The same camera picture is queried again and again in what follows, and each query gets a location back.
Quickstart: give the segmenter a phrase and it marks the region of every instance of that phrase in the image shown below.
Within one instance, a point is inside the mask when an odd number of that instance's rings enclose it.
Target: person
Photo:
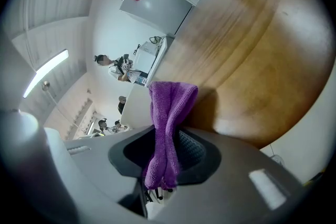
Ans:
[[[99,129],[103,132],[104,135],[116,133],[116,128],[107,127],[106,120],[107,119],[104,118],[98,122]]]
[[[119,81],[135,83],[139,78],[142,81],[146,74],[141,71],[131,70],[133,61],[129,60],[128,56],[128,54],[125,54],[116,60],[110,60],[106,55],[98,55],[94,57],[94,61],[100,66],[108,66],[109,75]]]
[[[119,96],[118,111],[120,114],[122,114],[122,111],[124,110],[125,103],[126,103],[126,97]]]
[[[128,127],[127,126],[122,126],[121,124],[120,124],[120,121],[116,121],[115,123],[115,128],[117,129],[117,132],[118,133],[121,133],[121,132],[124,132],[124,131],[126,131],[126,130],[128,130]]]

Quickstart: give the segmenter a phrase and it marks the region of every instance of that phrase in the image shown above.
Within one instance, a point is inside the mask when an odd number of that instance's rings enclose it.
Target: woman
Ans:
[[[133,61],[128,60],[128,54],[119,57],[116,60],[110,60],[106,55],[94,57],[95,62],[100,66],[108,66],[109,74],[120,81],[135,83],[136,81],[145,84],[146,75],[141,71],[131,70]]]
[[[102,119],[98,122],[99,129],[103,132],[104,135],[115,134],[117,129],[114,127],[107,127],[106,119]]]

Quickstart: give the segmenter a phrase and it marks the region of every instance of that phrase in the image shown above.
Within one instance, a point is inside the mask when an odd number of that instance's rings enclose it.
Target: gray plastic device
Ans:
[[[5,167],[46,218],[149,223],[142,171],[155,146],[152,126],[64,142],[30,114],[6,112],[0,119]],[[174,143],[178,186],[153,223],[273,223],[302,198],[303,188],[289,172],[242,141],[178,128]],[[253,171],[259,172],[252,177]]]

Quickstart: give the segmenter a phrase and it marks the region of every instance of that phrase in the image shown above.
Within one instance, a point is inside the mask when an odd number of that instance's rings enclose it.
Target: desk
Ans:
[[[185,125],[261,148],[310,109],[333,66],[319,0],[201,0],[154,75],[200,89]]]
[[[149,89],[134,84],[120,117],[120,124],[132,129],[152,125]]]

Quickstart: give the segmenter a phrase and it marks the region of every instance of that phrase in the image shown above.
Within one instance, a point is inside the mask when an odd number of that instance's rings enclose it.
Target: white shirt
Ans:
[[[139,77],[140,71],[130,71],[131,69],[131,64],[126,64],[124,63],[121,67],[122,71],[124,73],[127,73],[127,78],[132,82],[135,83],[136,80]],[[109,65],[109,75],[113,76],[114,78],[116,78],[117,80],[119,80],[118,78],[120,76],[122,76],[122,73],[120,72],[119,68],[117,66],[115,66],[114,64]]]
[[[131,128],[127,127],[126,129],[124,128],[125,126],[121,126],[120,128],[117,128],[118,133],[126,132],[131,130]]]
[[[114,130],[111,127],[106,127],[106,129],[103,130],[104,135],[110,135],[110,134],[115,134],[117,130]]]

